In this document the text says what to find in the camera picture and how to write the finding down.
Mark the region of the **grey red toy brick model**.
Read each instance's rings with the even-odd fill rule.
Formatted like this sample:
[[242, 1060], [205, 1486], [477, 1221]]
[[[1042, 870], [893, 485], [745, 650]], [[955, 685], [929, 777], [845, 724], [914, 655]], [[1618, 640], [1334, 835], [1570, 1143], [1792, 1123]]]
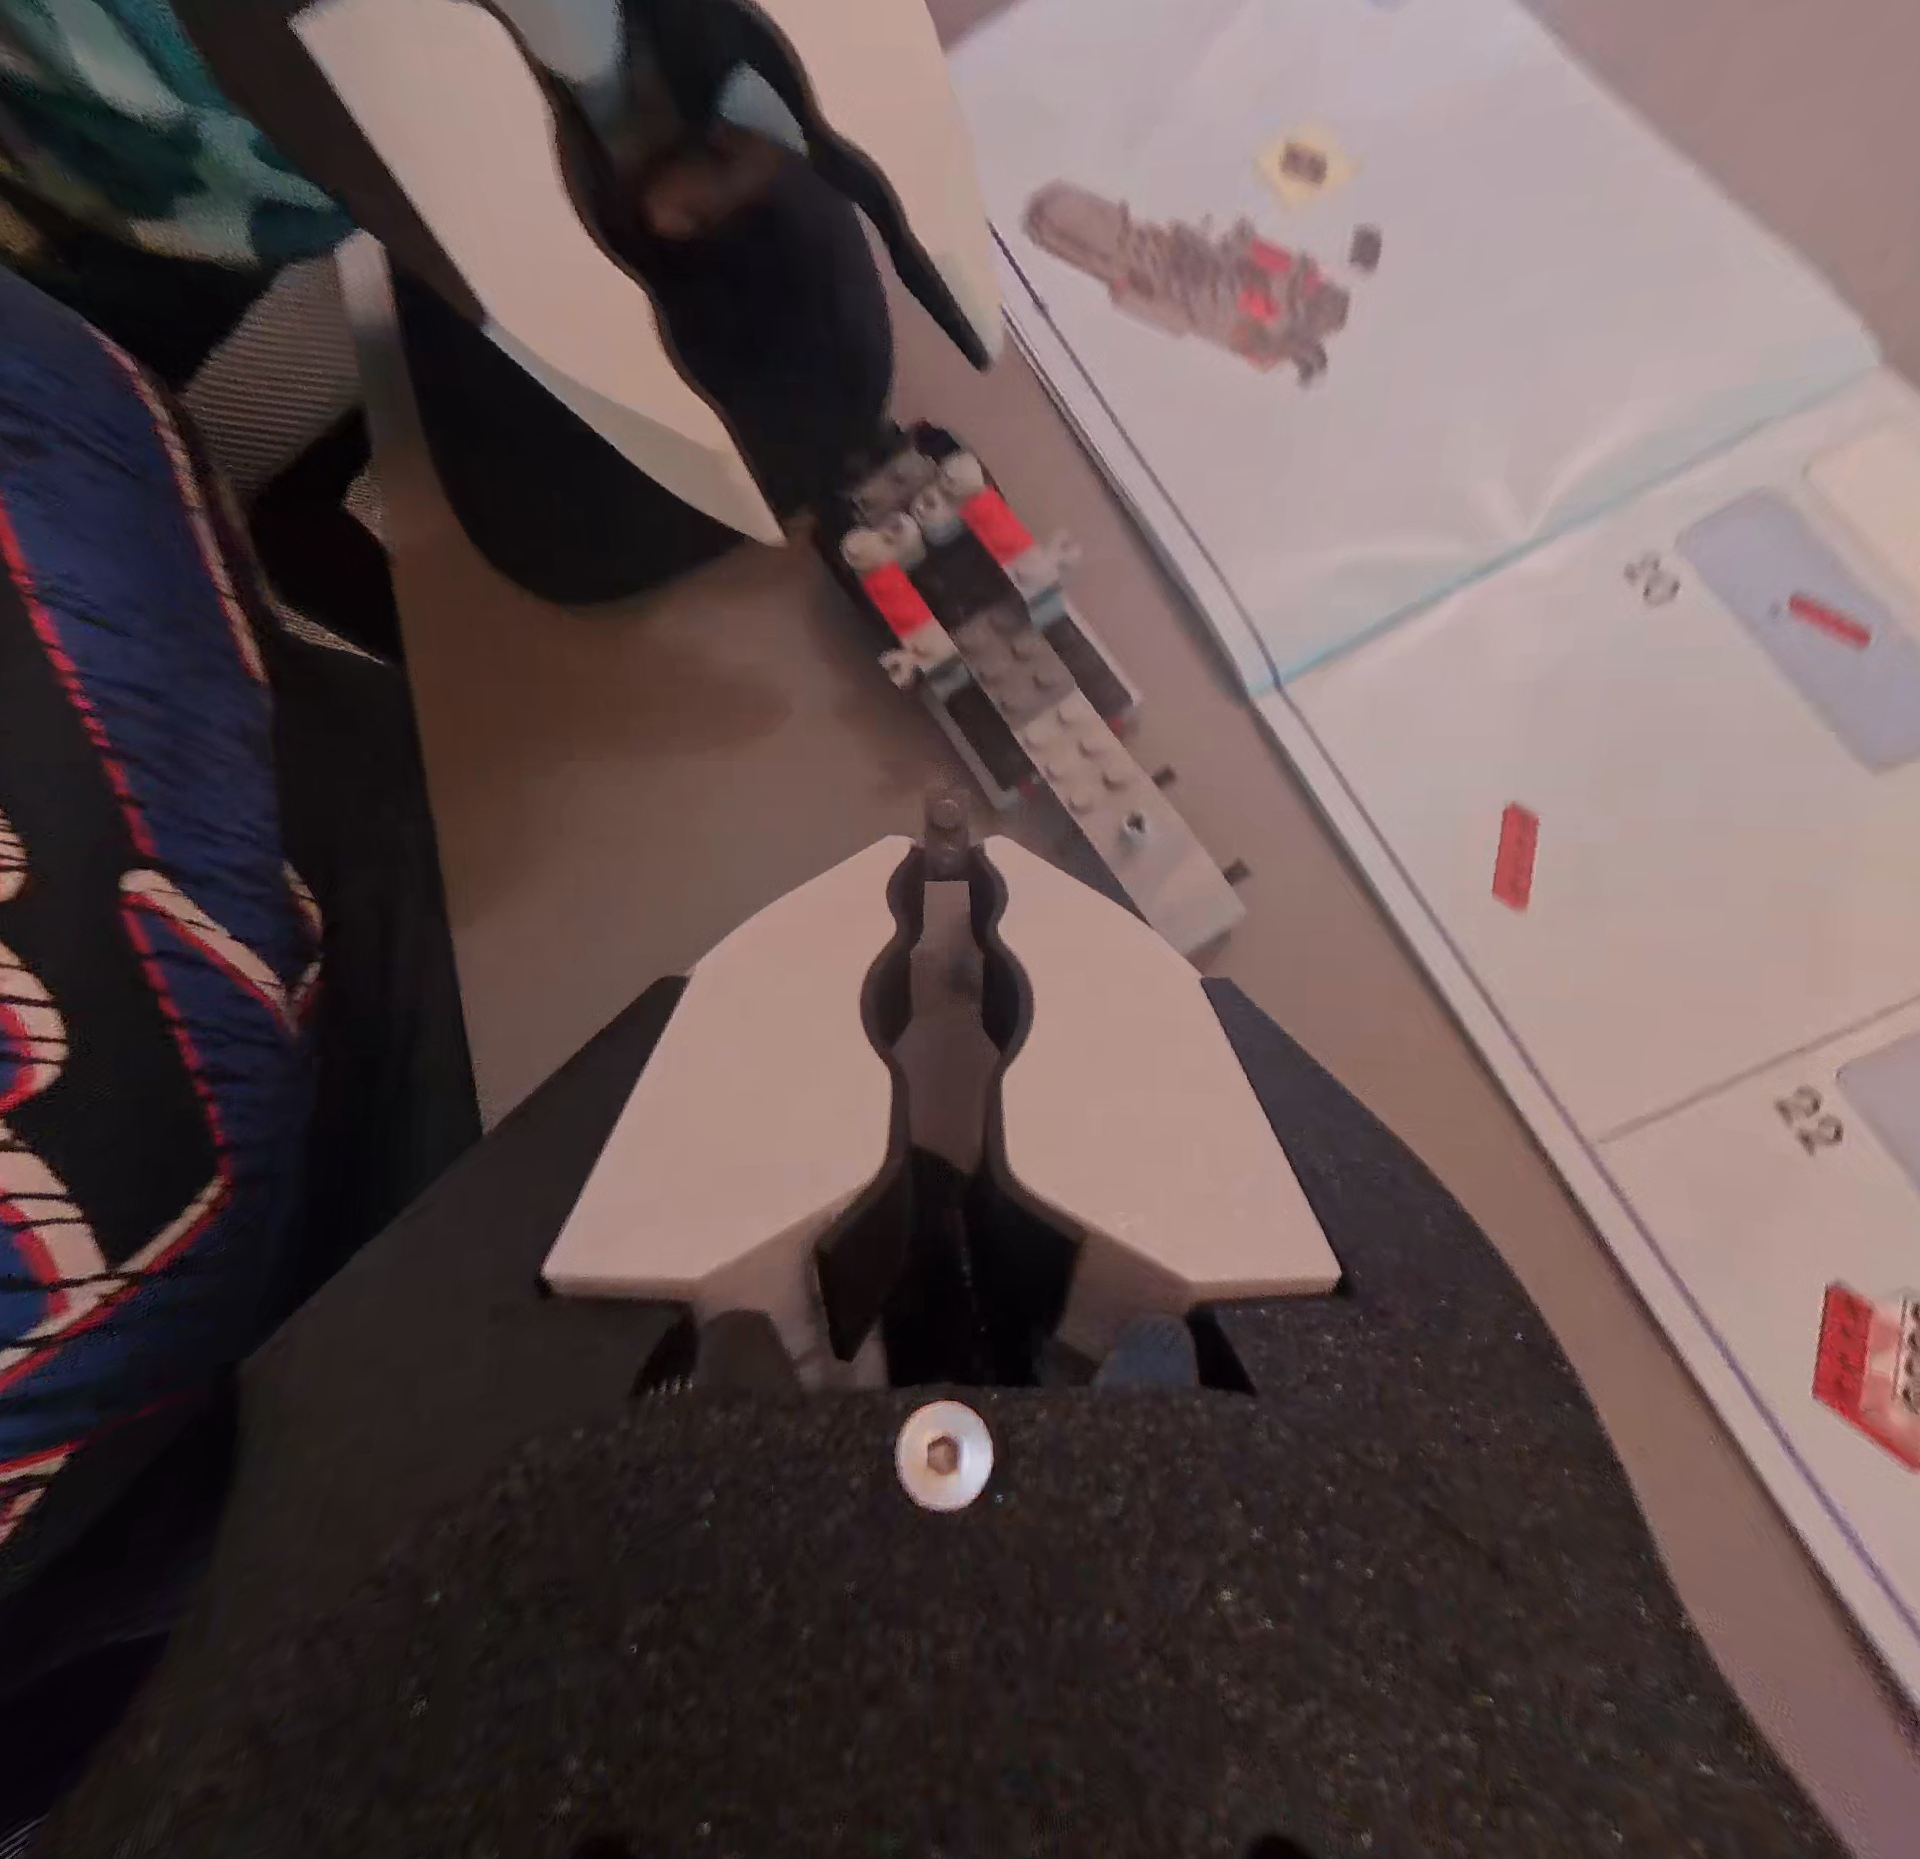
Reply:
[[1242, 902], [1131, 745], [1139, 695], [1068, 598], [1080, 548], [1037, 535], [951, 431], [883, 420], [814, 524], [891, 684], [941, 729], [983, 801], [1052, 807], [1075, 850], [1178, 953]]

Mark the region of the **grey ribbed cloth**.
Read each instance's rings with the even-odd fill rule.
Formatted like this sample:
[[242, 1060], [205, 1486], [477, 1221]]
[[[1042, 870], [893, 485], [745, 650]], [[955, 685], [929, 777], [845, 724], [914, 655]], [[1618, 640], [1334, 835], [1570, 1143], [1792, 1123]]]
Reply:
[[346, 288], [377, 258], [364, 232], [289, 266], [182, 391], [208, 465], [247, 514], [301, 453], [362, 404]]

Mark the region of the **person's blue red printed shirt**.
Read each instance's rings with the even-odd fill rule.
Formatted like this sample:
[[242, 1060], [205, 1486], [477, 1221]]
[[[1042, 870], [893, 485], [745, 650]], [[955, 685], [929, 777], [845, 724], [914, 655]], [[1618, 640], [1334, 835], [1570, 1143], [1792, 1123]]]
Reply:
[[4, 276], [4, 1754], [91, 1734], [239, 1366], [477, 1138], [411, 697], [171, 386]]

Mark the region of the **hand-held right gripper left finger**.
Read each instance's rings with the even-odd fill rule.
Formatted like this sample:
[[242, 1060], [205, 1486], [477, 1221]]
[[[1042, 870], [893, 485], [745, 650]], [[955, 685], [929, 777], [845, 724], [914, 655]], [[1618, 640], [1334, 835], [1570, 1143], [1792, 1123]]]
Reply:
[[879, 1180], [895, 1084], [863, 1019], [895, 942], [883, 836], [710, 946], [542, 1262], [564, 1298], [762, 1314], [797, 1366], [841, 1366], [814, 1251]]

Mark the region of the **teal patterned cloth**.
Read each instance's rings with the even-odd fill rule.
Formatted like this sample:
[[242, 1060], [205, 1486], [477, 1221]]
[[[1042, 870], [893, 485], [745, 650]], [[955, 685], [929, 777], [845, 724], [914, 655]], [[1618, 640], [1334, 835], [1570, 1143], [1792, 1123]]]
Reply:
[[275, 271], [351, 232], [231, 106], [168, 0], [1, 0], [4, 255], [84, 235], [153, 258]]

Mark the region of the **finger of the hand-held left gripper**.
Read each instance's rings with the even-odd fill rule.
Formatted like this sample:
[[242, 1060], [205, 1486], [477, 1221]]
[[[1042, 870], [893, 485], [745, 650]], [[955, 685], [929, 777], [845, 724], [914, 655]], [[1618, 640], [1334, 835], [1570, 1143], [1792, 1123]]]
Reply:
[[725, 115], [752, 73], [778, 136], [883, 239], [901, 284], [975, 368], [1001, 344], [993, 239], [970, 134], [925, 0], [621, 0], [685, 119]]
[[694, 514], [780, 545], [653, 296], [572, 202], [554, 106], [508, 26], [471, 0], [314, 0], [294, 33], [477, 299], [485, 337]]

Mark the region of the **grey desk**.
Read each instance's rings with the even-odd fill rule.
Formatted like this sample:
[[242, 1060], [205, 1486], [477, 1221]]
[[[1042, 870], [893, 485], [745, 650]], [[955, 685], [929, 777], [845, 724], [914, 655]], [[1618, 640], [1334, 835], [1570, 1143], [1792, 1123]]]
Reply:
[[[1915, 374], [1915, 0], [1524, 0], [1786, 239]], [[641, 599], [523, 594], [445, 504], [386, 270], [341, 260], [386, 503], [476, 1092], [496, 1123], [647, 983], [879, 835], [951, 752], [811, 550], [745, 548]], [[1915, 1726], [1792, 1525], [1586, 1226], [1077, 437], [1007, 349], [960, 361], [888, 285], [898, 391], [1081, 547], [1139, 755], [1244, 920], [1206, 957], [1491, 1235], [1597, 1406], [1723, 1674], [1853, 1855], [1915, 1833]]]

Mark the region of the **toy brick instruction booklet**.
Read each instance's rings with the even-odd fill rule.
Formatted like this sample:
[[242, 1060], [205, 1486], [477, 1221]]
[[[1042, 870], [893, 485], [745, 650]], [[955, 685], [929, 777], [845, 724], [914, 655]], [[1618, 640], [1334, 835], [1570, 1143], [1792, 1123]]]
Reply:
[[1915, 386], [1518, 0], [948, 67], [1023, 355], [1915, 1695]]

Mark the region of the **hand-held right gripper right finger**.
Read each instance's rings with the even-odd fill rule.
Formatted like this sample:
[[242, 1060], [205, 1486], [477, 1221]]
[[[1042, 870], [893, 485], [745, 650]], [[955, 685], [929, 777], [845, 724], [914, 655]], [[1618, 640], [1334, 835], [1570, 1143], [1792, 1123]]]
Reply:
[[996, 1180], [1068, 1245], [1043, 1333], [1107, 1356], [1145, 1317], [1326, 1297], [1341, 1264], [1199, 971], [1012, 839], [980, 848], [996, 1033]]

